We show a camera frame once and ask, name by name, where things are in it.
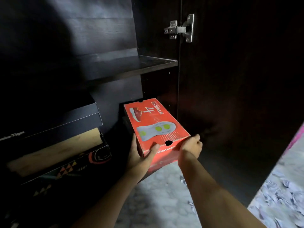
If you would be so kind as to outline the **person's left hand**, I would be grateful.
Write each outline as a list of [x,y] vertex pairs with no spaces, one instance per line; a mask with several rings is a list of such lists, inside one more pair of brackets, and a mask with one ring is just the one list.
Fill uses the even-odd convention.
[[136,184],[142,180],[152,163],[152,161],[144,161],[144,158],[145,157],[139,155],[137,149],[137,138],[135,133],[133,133],[126,172],[127,176],[131,177]]

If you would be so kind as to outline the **person's right hand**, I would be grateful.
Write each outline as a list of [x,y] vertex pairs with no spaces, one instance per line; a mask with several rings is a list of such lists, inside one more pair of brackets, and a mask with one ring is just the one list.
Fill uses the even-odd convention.
[[196,134],[187,138],[181,145],[178,162],[186,159],[198,159],[203,148],[203,143],[200,141],[200,135]]

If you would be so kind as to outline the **red shoe box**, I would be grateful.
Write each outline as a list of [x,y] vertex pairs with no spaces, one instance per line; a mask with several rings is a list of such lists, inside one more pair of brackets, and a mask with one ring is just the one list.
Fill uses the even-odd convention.
[[157,98],[126,102],[123,108],[129,127],[136,135],[139,155],[146,157],[155,144],[160,145],[141,180],[178,160],[180,147],[190,134]]

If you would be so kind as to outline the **person's right forearm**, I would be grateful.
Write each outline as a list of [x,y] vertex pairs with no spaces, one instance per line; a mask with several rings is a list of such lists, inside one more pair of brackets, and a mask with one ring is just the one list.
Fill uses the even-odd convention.
[[222,188],[192,153],[181,150],[178,165],[202,228],[267,228]]

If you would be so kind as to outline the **person's left forearm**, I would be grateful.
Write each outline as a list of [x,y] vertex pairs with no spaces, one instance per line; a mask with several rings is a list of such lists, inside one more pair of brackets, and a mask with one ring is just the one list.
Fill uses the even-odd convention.
[[147,169],[143,162],[130,168],[71,228],[114,228],[126,199]]

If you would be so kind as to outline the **dark cabinet door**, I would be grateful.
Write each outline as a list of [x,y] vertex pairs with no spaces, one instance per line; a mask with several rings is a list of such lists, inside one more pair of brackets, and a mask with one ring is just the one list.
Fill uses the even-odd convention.
[[245,207],[304,122],[304,0],[182,0],[178,119]]

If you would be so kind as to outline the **black patterned shoe box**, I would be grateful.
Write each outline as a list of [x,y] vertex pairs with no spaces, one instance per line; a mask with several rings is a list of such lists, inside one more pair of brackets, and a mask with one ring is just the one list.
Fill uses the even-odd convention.
[[36,198],[47,195],[52,188],[62,188],[68,181],[79,180],[105,165],[112,159],[112,154],[104,135],[100,134],[102,143],[74,157],[68,158],[48,168],[31,180],[21,184],[20,189],[25,198]]

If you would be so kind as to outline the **dark cabinet shelf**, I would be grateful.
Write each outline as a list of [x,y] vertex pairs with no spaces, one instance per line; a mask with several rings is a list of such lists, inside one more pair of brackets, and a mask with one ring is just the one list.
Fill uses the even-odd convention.
[[88,84],[107,83],[178,66],[177,60],[135,55],[109,60],[97,56],[80,57],[84,80]]

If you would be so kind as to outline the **brown cardboard shoe box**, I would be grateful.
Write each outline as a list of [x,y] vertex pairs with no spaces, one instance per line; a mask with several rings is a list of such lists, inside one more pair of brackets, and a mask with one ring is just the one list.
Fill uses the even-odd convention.
[[98,128],[94,128],[39,151],[9,161],[6,166],[10,171],[16,172],[21,177],[26,177],[101,144],[103,144],[101,134]]

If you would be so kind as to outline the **pink cloth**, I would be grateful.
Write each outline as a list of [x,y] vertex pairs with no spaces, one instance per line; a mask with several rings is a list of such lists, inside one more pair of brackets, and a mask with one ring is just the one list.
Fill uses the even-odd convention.
[[291,142],[289,143],[288,147],[286,148],[286,150],[289,150],[292,148],[292,146],[302,137],[302,134],[304,134],[304,122],[302,123],[302,125],[300,126],[300,128],[298,129],[297,133],[294,135],[293,139],[291,140]]

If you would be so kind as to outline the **dark wooden cabinet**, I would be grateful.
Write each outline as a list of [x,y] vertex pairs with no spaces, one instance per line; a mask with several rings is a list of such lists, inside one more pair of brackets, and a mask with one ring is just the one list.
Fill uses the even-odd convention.
[[176,117],[182,0],[0,0],[0,228],[69,228],[123,175],[124,104]]

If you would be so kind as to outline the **metal door hinge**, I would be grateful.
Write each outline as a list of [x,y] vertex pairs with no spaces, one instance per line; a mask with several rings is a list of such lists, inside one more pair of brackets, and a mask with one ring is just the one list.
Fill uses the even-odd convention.
[[164,29],[164,34],[169,34],[170,39],[177,39],[177,35],[181,35],[185,38],[186,43],[191,43],[193,40],[194,20],[195,15],[189,14],[182,26],[177,25],[177,20],[170,21],[169,27]]

